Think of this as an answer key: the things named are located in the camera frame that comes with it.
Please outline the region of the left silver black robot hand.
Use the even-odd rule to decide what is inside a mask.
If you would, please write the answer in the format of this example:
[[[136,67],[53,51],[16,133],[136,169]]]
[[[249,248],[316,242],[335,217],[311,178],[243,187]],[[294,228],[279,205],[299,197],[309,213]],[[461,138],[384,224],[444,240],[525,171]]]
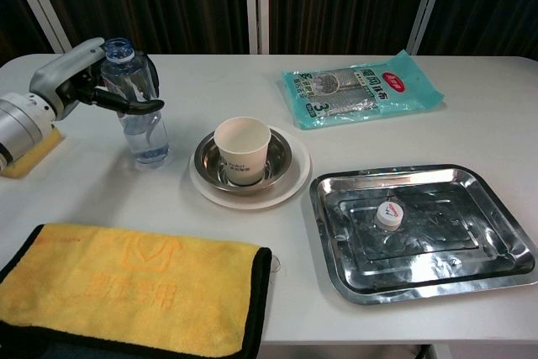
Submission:
[[[105,59],[105,39],[86,40],[38,69],[30,81],[29,92],[48,104],[54,121],[67,117],[78,103],[131,115],[154,113],[164,107],[160,99],[129,101],[101,89],[100,68]]]

